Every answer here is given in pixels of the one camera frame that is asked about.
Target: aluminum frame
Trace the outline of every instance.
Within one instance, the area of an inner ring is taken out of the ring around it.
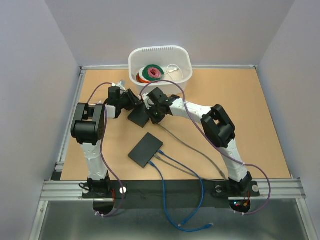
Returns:
[[[266,179],[255,179],[260,196],[252,199],[267,199],[269,186]],[[40,201],[93,201],[83,199],[79,183],[83,181],[45,181]],[[305,199],[306,194],[299,179],[270,179],[271,199]],[[242,200],[243,197],[230,197],[230,200]],[[95,201],[112,201],[112,198],[95,198]]]
[[[56,171],[63,170],[64,162],[68,148],[66,147],[70,141],[70,127],[75,113],[77,102],[79,101],[81,90],[86,76],[87,70],[114,70],[128,69],[128,65],[107,65],[107,66],[84,66],[81,68],[79,82],[76,93],[73,99],[72,108],[70,111],[68,124],[64,133],[64,138],[61,144],[60,152],[57,159]],[[257,69],[256,65],[193,65],[194,69]],[[258,199],[266,199],[268,196],[268,183],[265,179],[256,179],[260,196]],[[306,194],[303,189],[300,179],[270,179],[271,182],[271,199],[296,199],[298,209],[310,240],[319,240],[317,232],[313,225],[307,203]],[[40,201],[36,216],[33,222],[30,240],[38,240],[41,234],[41,229],[45,220],[46,210],[50,201],[93,201],[93,199],[83,199],[82,189],[78,184],[80,181],[45,181],[41,191]],[[230,197],[230,200],[242,199],[239,197]],[[95,201],[112,201],[111,198],[94,199]]]

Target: gray cable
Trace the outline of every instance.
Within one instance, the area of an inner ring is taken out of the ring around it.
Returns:
[[[171,164],[170,162],[164,160],[164,159],[163,159],[162,157],[160,157],[158,154],[155,154],[154,157],[155,157],[156,159],[159,159],[161,162],[164,162],[165,164],[168,164],[169,166],[171,166],[171,167],[173,167],[173,168],[175,168],[175,169],[180,170],[181,172],[184,172],[184,173],[186,173],[186,174],[189,174],[189,175],[191,175],[191,176],[193,176],[193,177],[197,177],[197,176],[194,175],[192,172],[186,171],[186,170],[184,170],[184,169],[182,169],[182,168],[180,168],[180,167],[178,167],[178,166],[175,166],[175,165]],[[205,178],[205,177],[201,177],[201,179],[203,179],[203,180],[208,180],[208,181],[213,181],[213,182],[225,181],[225,179],[224,179],[224,180],[221,180],[221,179],[214,180],[214,179],[209,179],[209,178]]]
[[[165,130],[165,131],[166,131],[168,134],[170,134],[172,137],[174,137],[174,138],[175,138],[178,142],[180,142],[181,144],[185,145],[186,147],[190,148],[191,150],[197,152],[198,154],[201,154],[201,155],[204,156],[206,159],[208,159],[208,160],[213,164],[213,166],[216,168],[216,170],[219,172],[219,174],[221,175],[221,177],[223,177],[223,179],[227,179],[227,178],[226,178],[226,175],[224,174],[224,172],[221,171],[221,169],[218,167],[218,165],[217,165],[210,157],[208,157],[207,155],[205,155],[203,152],[195,149],[194,147],[186,144],[184,141],[182,141],[181,139],[179,139],[176,135],[174,135],[171,131],[169,131],[168,129],[166,129],[164,126],[162,126],[162,125],[160,125],[160,124],[158,124],[158,126],[159,126],[160,128],[162,128],[163,130]]]

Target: white cable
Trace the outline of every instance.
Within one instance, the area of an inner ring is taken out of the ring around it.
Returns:
[[[169,77],[172,79],[172,81],[176,81],[173,77],[172,77],[172,75],[170,75],[170,71],[169,71],[169,67],[170,66],[175,66],[175,67],[177,67],[179,70],[180,70],[180,72],[181,72],[181,80],[183,80],[184,79],[184,73],[182,72],[182,70],[181,70],[181,68],[178,66],[178,65],[175,65],[175,64],[169,64],[167,67],[166,67],[166,73],[169,75]]]

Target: black rectangular pad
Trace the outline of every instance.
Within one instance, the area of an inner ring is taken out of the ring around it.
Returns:
[[[145,168],[164,143],[149,132],[132,149],[128,157],[135,161],[140,167]]]

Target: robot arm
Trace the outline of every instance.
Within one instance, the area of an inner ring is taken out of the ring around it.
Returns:
[[[96,193],[109,191],[109,174],[101,156],[104,135],[105,112],[108,119],[119,117],[121,110],[132,110],[143,104],[130,89],[126,90],[124,81],[112,84],[108,89],[108,99],[104,104],[90,105],[78,103],[75,109],[71,136],[83,149],[88,165],[87,186]]]
[[[183,99],[179,96],[167,97],[159,88],[155,88],[150,93],[144,94],[142,99],[146,106],[146,112],[154,124],[161,122],[167,114],[190,119]],[[230,183],[238,192],[246,191],[252,180],[250,172],[243,164],[226,157],[230,156],[242,163],[236,145],[236,127],[224,108],[218,104],[209,107],[187,102],[186,105],[192,119],[202,125],[206,137],[222,153],[222,158],[228,169]]]

